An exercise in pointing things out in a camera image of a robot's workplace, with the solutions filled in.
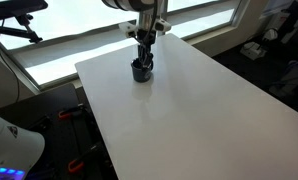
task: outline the blue light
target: blue light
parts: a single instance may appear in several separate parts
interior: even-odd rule
[[[0,173],[4,173],[4,172],[6,172],[6,171],[7,171],[6,168],[0,168]]]
[[[21,175],[21,174],[24,174],[24,173],[25,173],[25,172],[23,172],[23,171],[17,171],[17,172],[16,172],[17,175]]]
[[[7,174],[13,174],[13,173],[15,173],[15,172],[16,172],[16,170],[9,169],[9,170],[7,171]]]

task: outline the white table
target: white table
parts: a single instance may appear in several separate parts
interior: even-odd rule
[[[298,113],[174,35],[76,65],[120,180],[298,180]]]

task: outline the white tabletop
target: white tabletop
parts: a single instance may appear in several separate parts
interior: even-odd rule
[[[120,180],[298,180],[298,113],[174,35],[76,65]]]

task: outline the wall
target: wall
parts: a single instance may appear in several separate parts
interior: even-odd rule
[[[34,87],[23,78],[20,72],[17,72],[17,75],[20,77],[20,99],[25,99],[33,96],[35,93],[38,93]],[[14,75],[9,69],[1,62],[0,59],[0,107],[12,104],[17,97],[17,83]]]
[[[209,56],[217,55],[245,42],[253,34],[265,29],[271,17],[261,17],[268,0],[243,0],[245,8],[240,8],[240,19],[235,27],[223,28],[187,42]]]

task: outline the black cup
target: black cup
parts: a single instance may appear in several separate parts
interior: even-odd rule
[[[153,62],[150,67],[143,67],[139,59],[135,59],[131,62],[133,79],[139,83],[149,81],[151,77],[151,70],[153,68]]]

